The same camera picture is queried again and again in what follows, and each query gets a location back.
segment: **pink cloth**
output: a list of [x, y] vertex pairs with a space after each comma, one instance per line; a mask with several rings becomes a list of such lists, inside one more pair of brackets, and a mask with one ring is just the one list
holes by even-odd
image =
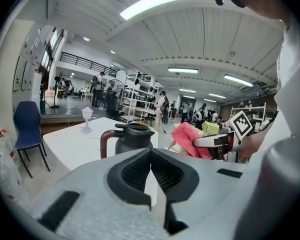
[[206, 147], [196, 147], [193, 141], [200, 139], [200, 134], [187, 122], [183, 122], [172, 132], [176, 143], [183, 147], [189, 156], [211, 160], [212, 157]]

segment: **railing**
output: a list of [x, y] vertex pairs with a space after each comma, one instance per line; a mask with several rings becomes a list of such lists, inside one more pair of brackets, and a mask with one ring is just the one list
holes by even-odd
[[66, 62], [70, 64], [74, 64], [80, 67], [84, 67], [90, 70], [95, 70], [98, 72], [104, 72], [106, 75], [109, 75], [111, 77], [116, 77], [117, 71], [114, 69], [101, 65], [99, 63], [96, 63], [94, 61], [88, 60], [86, 58], [82, 58], [67, 52], [62, 52], [60, 57], [61, 62]]
[[[136, 74], [129, 74], [128, 78], [135, 78]], [[139, 79], [145, 81], [145, 82], [150, 82], [151, 81], [151, 76], [148, 74], [141, 74], [139, 77]]]

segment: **recessed light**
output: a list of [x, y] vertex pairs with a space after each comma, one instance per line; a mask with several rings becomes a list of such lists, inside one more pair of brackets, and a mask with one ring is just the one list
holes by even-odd
[[214, 103], [216, 103], [216, 101], [211, 100], [211, 99], [206, 99], [206, 98], [204, 98], [204, 100], [207, 101], [207, 102], [214, 102]]
[[243, 85], [246, 85], [246, 86], [249, 86], [249, 87], [254, 86], [254, 85], [253, 85], [252, 83], [250, 83], [250, 82], [247, 82], [247, 81], [242, 80], [242, 79], [240, 79], [240, 78], [236, 78], [236, 77], [231, 76], [231, 75], [228, 75], [228, 74], [226, 74], [226, 75], [224, 76], [224, 78], [225, 78], [225, 79], [228, 79], [228, 80], [231, 80], [231, 81], [235, 81], [235, 82], [237, 82], [237, 83], [240, 83], [240, 84], [243, 84]]
[[171, 2], [176, 0], [140, 0], [127, 9], [125, 9], [123, 12], [120, 13], [120, 15], [127, 21], [130, 18], [132, 18], [135, 15], [138, 15], [150, 8]]
[[189, 92], [189, 93], [195, 93], [196, 92], [195, 90], [186, 90], [186, 89], [179, 89], [179, 91]]
[[168, 67], [169, 72], [180, 72], [180, 73], [192, 73], [197, 74], [198, 69], [195, 68], [180, 68], [180, 67]]
[[195, 99], [195, 97], [186, 96], [186, 95], [183, 95], [183, 97], [185, 97], [185, 98], [190, 98], [190, 99]]
[[214, 96], [214, 97], [218, 97], [218, 98], [222, 98], [222, 99], [226, 99], [225, 96], [221, 96], [221, 95], [217, 95], [217, 94], [213, 94], [213, 93], [209, 93], [210, 96]]

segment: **chair backrest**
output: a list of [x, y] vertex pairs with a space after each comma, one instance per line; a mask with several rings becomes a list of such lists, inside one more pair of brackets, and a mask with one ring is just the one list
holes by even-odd
[[34, 101], [21, 101], [13, 114], [14, 124], [19, 132], [40, 128], [41, 115]]

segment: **brown handle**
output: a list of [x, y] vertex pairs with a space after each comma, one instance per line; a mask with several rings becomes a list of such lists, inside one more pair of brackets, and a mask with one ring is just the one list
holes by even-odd
[[123, 136], [121, 130], [106, 130], [100, 138], [100, 156], [101, 159], [107, 158], [107, 142], [112, 137], [120, 138]]

